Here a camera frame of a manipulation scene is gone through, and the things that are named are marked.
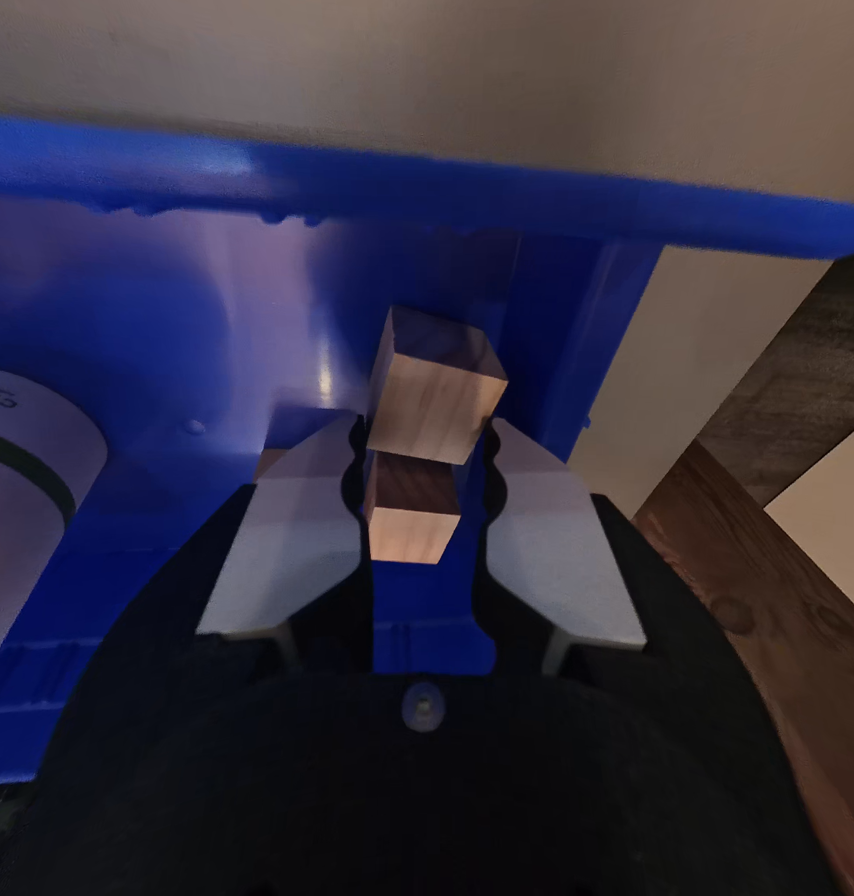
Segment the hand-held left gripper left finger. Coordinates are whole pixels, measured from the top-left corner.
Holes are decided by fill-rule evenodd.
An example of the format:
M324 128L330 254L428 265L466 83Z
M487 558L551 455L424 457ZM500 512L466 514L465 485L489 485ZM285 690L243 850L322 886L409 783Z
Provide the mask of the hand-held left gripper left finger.
M265 635L285 626L316 666L373 668L373 590L358 502L363 421L340 413L288 449L260 480L232 540L199 635Z

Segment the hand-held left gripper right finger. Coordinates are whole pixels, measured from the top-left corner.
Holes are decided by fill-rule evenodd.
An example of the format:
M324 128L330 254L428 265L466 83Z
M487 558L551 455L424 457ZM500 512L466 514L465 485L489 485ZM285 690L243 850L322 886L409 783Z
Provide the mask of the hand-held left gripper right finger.
M483 444L474 616L493 674L557 674L572 647L647 637L595 503L566 463L501 418Z

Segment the white paper cup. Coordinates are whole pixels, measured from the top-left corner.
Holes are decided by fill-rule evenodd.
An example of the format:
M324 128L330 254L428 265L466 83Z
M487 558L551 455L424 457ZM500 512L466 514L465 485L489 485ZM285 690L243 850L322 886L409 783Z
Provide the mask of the white paper cup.
M83 410L0 370L0 645L107 454Z

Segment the blue plastic bin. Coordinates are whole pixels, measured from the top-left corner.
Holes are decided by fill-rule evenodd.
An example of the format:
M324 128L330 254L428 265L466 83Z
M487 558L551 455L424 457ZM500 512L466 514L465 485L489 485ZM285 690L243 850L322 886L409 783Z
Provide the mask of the blue plastic bin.
M667 245L832 261L854 203L0 118L0 370L109 449L4 637L0 785L262 449L364 413L390 306L484 330L500 416L566 461Z

